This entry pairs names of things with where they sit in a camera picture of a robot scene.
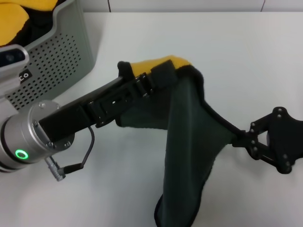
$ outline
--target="screw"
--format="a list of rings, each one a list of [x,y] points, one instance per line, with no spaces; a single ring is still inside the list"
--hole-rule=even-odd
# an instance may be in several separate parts
[[[45,103],[39,103],[39,107],[40,107],[41,109],[45,108]]]
[[[48,142],[48,143],[47,143],[47,146],[48,146],[49,148],[53,148],[53,143],[52,143],[52,142]]]
[[[64,145],[64,147],[67,149],[71,146],[71,142],[67,141],[67,143]]]
[[[38,127],[38,126],[39,126],[38,121],[34,121],[34,122],[33,122],[33,126],[34,126],[34,127]]]

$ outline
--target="white table surface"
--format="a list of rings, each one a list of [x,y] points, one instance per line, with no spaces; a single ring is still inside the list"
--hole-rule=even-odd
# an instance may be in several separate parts
[[[303,120],[303,13],[86,13],[97,63],[56,101],[66,104],[117,77],[119,61],[174,54],[205,78],[210,106],[237,127],[284,106]],[[3,227],[155,227],[162,194],[166,132],[95,129],[83,170],[57,183],[46,164],[0,176]],[[55,155],[78,163],[90,143],[78,132]],[[227,146],[206,183],[194,227],[301,227],[303,161],[289,175]]]

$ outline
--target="yellow fabric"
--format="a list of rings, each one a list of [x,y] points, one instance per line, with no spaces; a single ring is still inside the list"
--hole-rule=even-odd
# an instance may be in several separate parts
[[[28,19],[28,14],[21,6],[0,3],[0,46],[12,41]]]
[[[57,0],[0,0],[0,3],[15,3],[39,11],[52,11]]]
[[[146,60],[146,61],[137,62],[137,63],[131,63],[133,74],[135,77],[140,76],[142,73],[149,74],[151,72],[152,68],[154,68],[155,66],[160,65],[168,60],[172,61],[172,63],[175,66],[175,69],[178,69],[185,65],[191,65],[190,62],[188,62],[187,60],[185,60],[183,58],[179,58],[179,57],[170,55],[170,56],[167,56],[164,58]]]

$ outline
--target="basket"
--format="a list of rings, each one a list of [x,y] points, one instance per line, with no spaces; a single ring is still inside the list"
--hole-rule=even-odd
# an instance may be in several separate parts
[[[25,49],[30,61],[19,75],[21,85],[6,95],[19,111],[39,100],[54,99],[94,67],[80,0],[57,6],[51,31]]]

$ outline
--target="label on basket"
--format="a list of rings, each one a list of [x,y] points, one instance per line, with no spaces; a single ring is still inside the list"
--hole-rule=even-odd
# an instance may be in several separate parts
[[[27,81],[29,78],[31,78],[33,74],[29,70],[24,70],[22,73],[19,74],[19,78],[21,83]]]

